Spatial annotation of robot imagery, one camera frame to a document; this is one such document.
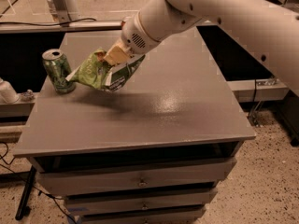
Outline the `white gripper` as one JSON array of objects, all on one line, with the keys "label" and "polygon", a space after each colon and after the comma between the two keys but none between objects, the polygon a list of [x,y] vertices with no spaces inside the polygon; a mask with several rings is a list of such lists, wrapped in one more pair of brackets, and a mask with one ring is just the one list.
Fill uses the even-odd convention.
[{"label": "white gripper", "polygon": [[159,23],[139,11],[122,26],[121,38],[107,51],[104,60],[110,65],[124,63],[131,58],[131,52],[145,54],[160,43]]}]

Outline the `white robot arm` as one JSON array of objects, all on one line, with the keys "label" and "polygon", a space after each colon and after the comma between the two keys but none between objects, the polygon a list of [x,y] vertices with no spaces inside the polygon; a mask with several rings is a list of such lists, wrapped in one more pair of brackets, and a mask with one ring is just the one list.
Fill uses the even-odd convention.
[{"label": "white robot arm", "polygon": [[125,22],[105,60],[125,63],[204,21],[218,25],[299,95],[298,14],[265,0],[149,0]]}]

